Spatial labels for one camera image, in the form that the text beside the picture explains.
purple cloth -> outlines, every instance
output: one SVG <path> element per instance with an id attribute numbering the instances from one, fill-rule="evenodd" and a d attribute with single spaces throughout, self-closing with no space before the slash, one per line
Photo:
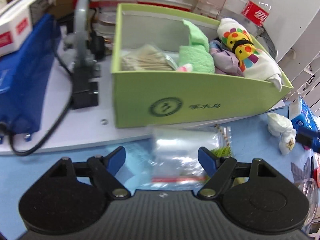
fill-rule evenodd
<path id="1" fill-rule="evenodd" d="M 239 60 L 234 53 L 223 49 L 221 42 L 217 40 L 210 41 L 209 45 L 209 53 L 213 58 L 216 74 L 243 77 L 243 73 L 238 67 Z"/>

green towel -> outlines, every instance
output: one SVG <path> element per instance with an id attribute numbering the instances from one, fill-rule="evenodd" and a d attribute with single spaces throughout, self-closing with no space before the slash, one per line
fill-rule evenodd
<path id="1" fill-rule="evenodd" d="M 207 36 L 193 23 L 182 20 L 188 26 L 189 46 L 180 46 L 179 66 L 192 64 L 193 72 L 214 73 L 214 62 L 209 52 L 209 40 Z"/>

white carton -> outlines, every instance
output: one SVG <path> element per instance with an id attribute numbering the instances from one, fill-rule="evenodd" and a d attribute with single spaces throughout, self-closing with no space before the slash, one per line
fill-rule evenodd
<path id="1" fill-rule="evenodd" d="M 56 0 L 13 0 L 0 10 L 0 56 L 18 50 Z"/>

blue tissue package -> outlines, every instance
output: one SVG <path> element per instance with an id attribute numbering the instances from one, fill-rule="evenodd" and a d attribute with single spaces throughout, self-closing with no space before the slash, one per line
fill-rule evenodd
<path id="1" fill-rule="evenodd" d="M 305 127 L 314 132 L 319 132 L 319 127 L 314 119 L 313 112 L 300 96 L 295 102 L 289 105 L 289 119 L 292 122 L 293 128 L 296 130 L 300 127 Z"/>
<path id="2" fill-rule="evenodd" d="M 34 26 L 20 50 L 0 59 L 0 122 L 9 130 L 34 133 L 40 129 L 45 90 L 54 60 L 52 38 L 61 33 L 46 14 Z"/>

black elastic band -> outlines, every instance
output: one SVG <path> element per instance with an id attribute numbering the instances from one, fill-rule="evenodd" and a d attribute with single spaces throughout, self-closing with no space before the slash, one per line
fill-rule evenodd
<path id="1" fill-rule="evenodd" d="M 248 40 L 239 40 L 239 41 L 236 41 L 235 44 L 233 45 L 232 47 L 232 53 L 236 53 L 236 48 L 240 45 L 244 45 L 244 44 L 251 44 L 254 46 L 254 44 L 251 42 L 251 41 L 248 41 Z"/>

